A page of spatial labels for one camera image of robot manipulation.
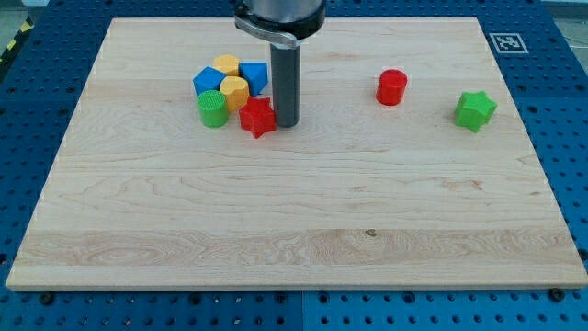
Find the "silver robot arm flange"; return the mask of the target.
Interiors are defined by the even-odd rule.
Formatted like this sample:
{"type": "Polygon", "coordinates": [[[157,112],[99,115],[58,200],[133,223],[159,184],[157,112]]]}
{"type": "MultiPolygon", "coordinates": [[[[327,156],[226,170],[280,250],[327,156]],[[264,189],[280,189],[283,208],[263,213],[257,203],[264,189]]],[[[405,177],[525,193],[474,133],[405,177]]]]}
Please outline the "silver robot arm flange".
{"type": "Polygon", "coordinates": [[[285,50],[294,50],[318,32],[325,20],[324,0],[240,0],[235,27],[285,50]]]}

